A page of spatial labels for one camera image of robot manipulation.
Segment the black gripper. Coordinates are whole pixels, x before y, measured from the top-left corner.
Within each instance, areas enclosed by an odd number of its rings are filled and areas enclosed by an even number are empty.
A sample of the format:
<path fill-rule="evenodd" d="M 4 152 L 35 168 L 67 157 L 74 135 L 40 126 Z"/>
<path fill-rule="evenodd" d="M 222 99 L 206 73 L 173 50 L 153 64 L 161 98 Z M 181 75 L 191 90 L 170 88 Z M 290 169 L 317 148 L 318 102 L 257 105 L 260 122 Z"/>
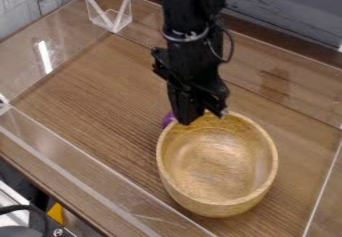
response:
<path fill-rule="evenodd" d="M 209 31 L 187 37 L 162 31 L 167 47 L 155 47 L 154 72 L 167 81 L 169 99 L 178 122 L 190 125 L 205 114 L 205 107 L 222 118 L 228 114 L 230 91 L 220 76 L 224 63 L 224 32 Z"/>

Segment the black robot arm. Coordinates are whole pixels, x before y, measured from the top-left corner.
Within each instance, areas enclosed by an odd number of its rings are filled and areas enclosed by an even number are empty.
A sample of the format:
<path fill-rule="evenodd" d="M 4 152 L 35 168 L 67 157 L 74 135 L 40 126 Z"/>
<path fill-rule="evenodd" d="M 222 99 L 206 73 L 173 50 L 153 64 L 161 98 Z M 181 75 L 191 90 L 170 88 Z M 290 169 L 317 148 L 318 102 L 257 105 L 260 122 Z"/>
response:
<path fill-rule="evenodd" d="M 153 71 L 167 83 L 171 111 L 183 125 L 206 111 L 222 116 L 230 90 L 220 76 L 236 47 L 220 13 L 226 0 L 123 0 L 105 10 L 87 1 L 90 20 L 126 38 L 149 45 Z"/>

